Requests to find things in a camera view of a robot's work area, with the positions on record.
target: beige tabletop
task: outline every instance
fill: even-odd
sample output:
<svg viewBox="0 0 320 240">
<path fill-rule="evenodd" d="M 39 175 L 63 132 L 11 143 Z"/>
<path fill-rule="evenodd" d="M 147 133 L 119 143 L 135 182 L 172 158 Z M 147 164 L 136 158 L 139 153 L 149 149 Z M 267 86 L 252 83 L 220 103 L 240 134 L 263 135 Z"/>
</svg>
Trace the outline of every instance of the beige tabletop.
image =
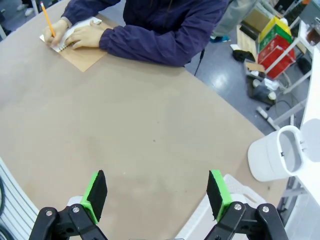
<svg viewBox="0 0 320 240">
<path fill-rule="evenodd" d="M 56 21 L 66 5 L 48 9 Z M 40 39 L 41 13 L 0 42 L 0 156 L 35 205 L 62 210 L 103 169 L 99 227 L 110 240 L 174 237 L 210 169 L 277 204 L 247 150 L 263 135 L 184 68 L 104 56 L 80 72 Z"/>
</svg>

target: yellow box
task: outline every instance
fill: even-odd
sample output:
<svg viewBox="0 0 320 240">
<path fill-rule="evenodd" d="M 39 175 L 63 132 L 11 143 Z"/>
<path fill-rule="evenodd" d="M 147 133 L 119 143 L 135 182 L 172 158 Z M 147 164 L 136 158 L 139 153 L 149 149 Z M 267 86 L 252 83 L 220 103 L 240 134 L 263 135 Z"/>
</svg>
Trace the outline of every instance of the yellow box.
<svg viewBox="0 0 320 240">
<path fill-rule="evenodd" d="M 259 43 L 265 38 L 265 36 L 269 33 L 269 31 L 273 28 L 273 26 L 277 24 L 280 28 L 282 28 L 286 33 L 291 36 L 291 31 L 289 26 L 287 26 L 284 22 L 280 21 L 279 18 L 274 16 L 269 23 L 265 26 L 263 31 L 259 35 Z"/>
</svg>

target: notebook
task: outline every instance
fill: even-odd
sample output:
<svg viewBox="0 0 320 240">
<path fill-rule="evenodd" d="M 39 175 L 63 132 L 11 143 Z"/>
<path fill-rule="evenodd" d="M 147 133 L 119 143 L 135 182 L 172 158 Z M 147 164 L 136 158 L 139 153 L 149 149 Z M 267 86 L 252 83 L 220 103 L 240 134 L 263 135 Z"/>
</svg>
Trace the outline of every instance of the notebook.
<svg viewBox="0 0 320 240">
<path fill-rule="evenodd" d="M 106 23 L 102 22 L 102 20 L 96 17 L 90 17 L 87 20 L 80 21 L 77 24 L 73 25 L 70 29 L 68 29 L 63 38 L 60 41 L 60 44 L 54 47 L 51 47 L 61 56 L 63 56 L 67 61 L 76 66 L 81 72 L 85 72 L 88 68 L 90 68 L 93 64 L 95 64 L 99 59 L 101 59 L 104 55 L 107 54 L 106 51 L 101 50 L 97 47 L 80 47 L 75 50 L 72 49 L 72 44 L 65 45 L 66 39 L 74 32 L 76 28 L 89 26 L 90 21 L 97 25 L 101 25 L 104 28 L 113 27 L 108 26 Z M 39 37 L 42 41 L 45 41 L 44 36 L 41 35 Z"/>
</svg>

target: person's right hand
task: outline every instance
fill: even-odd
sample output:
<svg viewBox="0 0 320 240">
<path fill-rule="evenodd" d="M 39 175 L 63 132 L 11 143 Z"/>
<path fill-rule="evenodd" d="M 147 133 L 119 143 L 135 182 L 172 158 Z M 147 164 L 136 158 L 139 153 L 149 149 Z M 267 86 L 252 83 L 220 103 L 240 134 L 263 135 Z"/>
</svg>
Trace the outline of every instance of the person's right hand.
<svg viewBox="0 0 320 240">
<path fill-rule="evenodd" d="M 56 23 L 52 24 L 52 28 L 54 30 L 55 37 L 52 36 L 50 27 L 47 26 L 43 30 L 44 42 L 48 45 L 56 46 L 60 43 L 62 37 L 64 36 L 68 28 L 68 23 L 63 19 L 60 19 Z"/>
</svg>

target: pencil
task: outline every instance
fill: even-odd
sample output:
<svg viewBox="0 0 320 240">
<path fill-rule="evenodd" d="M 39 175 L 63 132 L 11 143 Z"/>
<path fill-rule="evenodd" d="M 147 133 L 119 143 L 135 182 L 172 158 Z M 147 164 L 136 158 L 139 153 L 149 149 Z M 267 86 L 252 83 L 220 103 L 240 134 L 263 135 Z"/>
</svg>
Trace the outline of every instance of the pencil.
<svg viewBox="0 0 320 240">
<path fill-rule="evenodd" d="M 44 3 L 41 1 L 41 2 L 40 2 L 40 5 L 41 5 L 42 11 L 43 11 L 43 13 L 44 13 L 44 15 L 45 15 L 46 21 L 47 21 L 48 24 L 49 24 L 49 27 L 50 27 L 52 36 L 55 37 L 55 36 L 56 36 L 56 33 L 55 33 L 55 31 L 54 31 L 54 28 L 53 28 L 52 25 L 51 25 L 51 22 L 50 22 L 50 19 L 49 19 L 48 14 L 47 14 L 46 8 L 45 8 L 45 6 L 44 6 Z"/>
</svg>

